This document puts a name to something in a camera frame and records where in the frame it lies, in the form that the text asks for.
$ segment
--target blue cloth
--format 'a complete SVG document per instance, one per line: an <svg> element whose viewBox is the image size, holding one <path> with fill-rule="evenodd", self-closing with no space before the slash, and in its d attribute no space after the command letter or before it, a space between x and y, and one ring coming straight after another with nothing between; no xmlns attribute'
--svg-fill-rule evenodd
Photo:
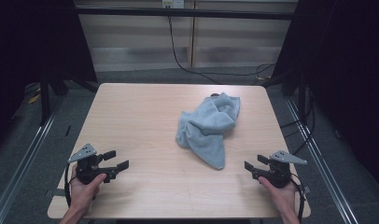
<svg viewBox="0 0 379 224"><path fill-rule="evenodd" d="M236 125L240 98L225 92L206 97L193 113L182 112L177 143L192 150L212 167L221 170L225 166L223 134Z"/></svg>

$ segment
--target light wood tabletop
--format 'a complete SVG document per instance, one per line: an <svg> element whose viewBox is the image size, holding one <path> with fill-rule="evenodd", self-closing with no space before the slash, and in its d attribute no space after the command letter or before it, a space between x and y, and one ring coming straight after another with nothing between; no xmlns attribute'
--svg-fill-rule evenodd
<svg viewBox="0 0 379 224"><path fill-rule="evenodd" d="M226 164L219 171L180 147L175 135L182 111L193 112L205 97L222 92L240 97L241 104L236 127L224 133ZM117 157L102 161L101 167L130 161L129 169L117 179L101 185L89 218L278 217L268 192L244 168L244 161L249 161L269 170L257 161L257 155L269 157L277 150L287 151L262 87L103 84L73 154L87 143L97 154L117 151ZM296 173L292 165L291 172ZM63 189L63 185L62 177L57 188ZM61 218L66 210L65 198L54 196L48 215ZM305 203L303 216L309 215Z"/></svg>

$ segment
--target black horizontal bar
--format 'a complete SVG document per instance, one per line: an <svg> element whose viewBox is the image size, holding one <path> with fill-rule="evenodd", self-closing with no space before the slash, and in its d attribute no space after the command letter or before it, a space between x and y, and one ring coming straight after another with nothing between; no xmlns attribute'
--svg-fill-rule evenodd
<svg viewBox="0 0 379 224"><path fill-rule="evenodd" d="M145 8L145 7L34 7L39 13L77 13L87 15L132 15L132 16L163 16L163 17L204 17L204 18L235 18L289 21L293 13L225 11L182 8Z"/></svg>

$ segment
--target gray bracket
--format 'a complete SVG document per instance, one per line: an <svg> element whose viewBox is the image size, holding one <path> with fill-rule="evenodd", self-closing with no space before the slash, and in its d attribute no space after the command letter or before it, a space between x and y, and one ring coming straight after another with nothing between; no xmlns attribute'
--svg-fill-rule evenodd
<svg viewBox="0 0 379 224"><path fill-rule="evenodd" d="M299 165L306 165L308 164L308 161L304 161L298 157L295 157L288 152L285 152L283 150L277 151L274 154L272 154L269 157L271 160L274 161L281 161L285 163L294 163L294 164L299 164Z"/></svg>
<svg viewBox="0 0 379 224"><path fill-rule="evenodd" d="M94 147L88 143L82 149L80 149L77 153L75 153L70 159L68 159L67 163L85 159L89 156L96 155L96 153L97 153L96 149L94 149Z"/></svg>

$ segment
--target gray-blue fabric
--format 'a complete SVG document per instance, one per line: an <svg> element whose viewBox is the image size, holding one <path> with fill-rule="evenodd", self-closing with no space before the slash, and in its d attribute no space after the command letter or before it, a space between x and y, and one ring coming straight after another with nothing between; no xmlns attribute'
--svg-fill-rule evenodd
<svg viewBox="0 0 379 224"><path fill-rule="evenodd" d="M193 113L182 112L175 137L177 143L212 167L223 169L223 134L235 127L239 109L239 97L230 97L225 92L206 97Z"/></svg>

